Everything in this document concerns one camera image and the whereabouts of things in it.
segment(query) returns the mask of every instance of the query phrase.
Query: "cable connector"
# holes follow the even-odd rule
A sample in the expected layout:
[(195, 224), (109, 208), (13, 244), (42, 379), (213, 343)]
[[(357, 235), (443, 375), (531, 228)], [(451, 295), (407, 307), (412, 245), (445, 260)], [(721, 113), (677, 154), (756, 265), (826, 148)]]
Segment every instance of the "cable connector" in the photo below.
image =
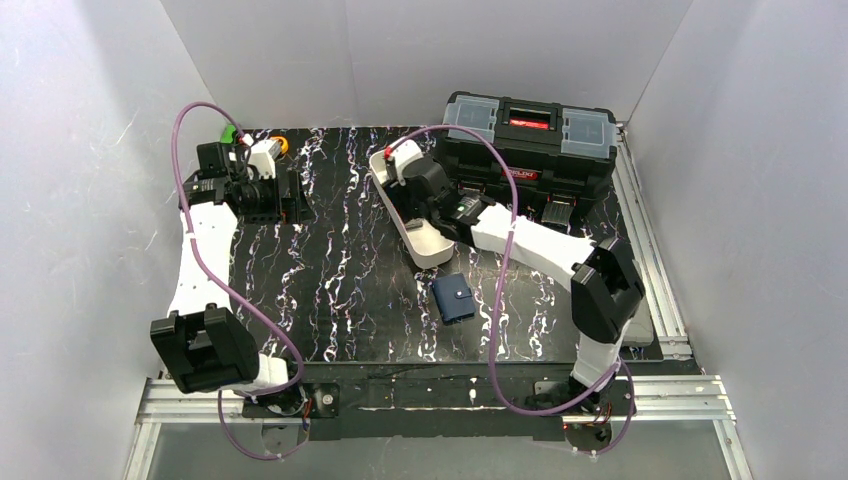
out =
[(248, 147), (252, 147), (254, 143), (253, 137), (249, 133), (242, 135), (241, 138), (239, 138), (239, 142), (247, 145)]

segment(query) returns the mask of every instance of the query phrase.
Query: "table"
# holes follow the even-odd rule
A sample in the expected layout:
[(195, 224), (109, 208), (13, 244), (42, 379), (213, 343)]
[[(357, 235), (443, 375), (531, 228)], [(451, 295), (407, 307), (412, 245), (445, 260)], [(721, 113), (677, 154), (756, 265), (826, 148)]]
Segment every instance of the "table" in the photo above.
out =
[[(239, 225), (233, 240), (231, 284), (279, 319), (308, 361), (484, 362), (500, 256), (457, 245), (453, 259), (420, 270), (372, 183), (368, 157), (412, 131), (408, 127), (257, 130), (261, 139), (284, 135), (283, 162), (303, 172), (316, 219), (301, 226)], [(427, 136), (424, 150), (435, 145)], [(613, 188), (569, 234), (627, 239)], [(429, 283), (462, 272), (475, 291), (477, 315), (445, 326)], [(553, 280), (511, 265), (500, 319), (499, 361), (576, 360), (577, 329), (570, 296)], [(282, 345), (233, 305), (266, 353)], [(628, 359), (662, 360), (655, 340), (624, 350)]]

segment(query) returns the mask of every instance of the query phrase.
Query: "toolbox lid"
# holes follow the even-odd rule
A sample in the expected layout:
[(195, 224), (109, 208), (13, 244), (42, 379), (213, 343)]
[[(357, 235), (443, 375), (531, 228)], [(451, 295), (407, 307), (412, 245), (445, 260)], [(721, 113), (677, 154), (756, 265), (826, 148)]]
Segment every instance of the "toolbox lid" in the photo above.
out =
[[(494, 98), (457, 95), (456, 101), (449, 103), (445, 109), (445, 118), (442, 123), (468, 127), (489, 142), (494, 142), (495, 122), (498, 119), (500, 104), (501, 102)], [(477, 142), (476, 138), (457, 130), (448, 131), (448, 137)]]
[(562, 153), (609, 158), (615, 124), (606, 113), (562, 109)]

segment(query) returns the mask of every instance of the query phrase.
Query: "green object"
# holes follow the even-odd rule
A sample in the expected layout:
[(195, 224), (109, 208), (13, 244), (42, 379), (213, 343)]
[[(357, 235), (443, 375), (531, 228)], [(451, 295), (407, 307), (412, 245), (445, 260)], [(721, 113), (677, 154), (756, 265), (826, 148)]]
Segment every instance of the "green object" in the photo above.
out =
[(224, 133), (221, 134), (221, 143), (233, 143), (236, 141), (236, 127), (234, 125), (227, 125), (227, 128), (224, 129)]

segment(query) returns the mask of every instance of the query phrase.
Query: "black toolbox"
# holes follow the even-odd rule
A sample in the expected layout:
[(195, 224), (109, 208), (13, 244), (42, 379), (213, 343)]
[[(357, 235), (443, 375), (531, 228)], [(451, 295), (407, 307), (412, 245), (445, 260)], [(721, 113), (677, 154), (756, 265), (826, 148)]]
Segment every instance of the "black toolbox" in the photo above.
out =
[[(471, 128), (491, 142), (510, 167), (519, 207), (549, 226), (567, 226), (609, 191), (617, 154), (609, 110), (455, 92), (443, 123)], [(471, 135), (441, 134), (436, 160), (460, 188), (511, 202), (500, 165)]]

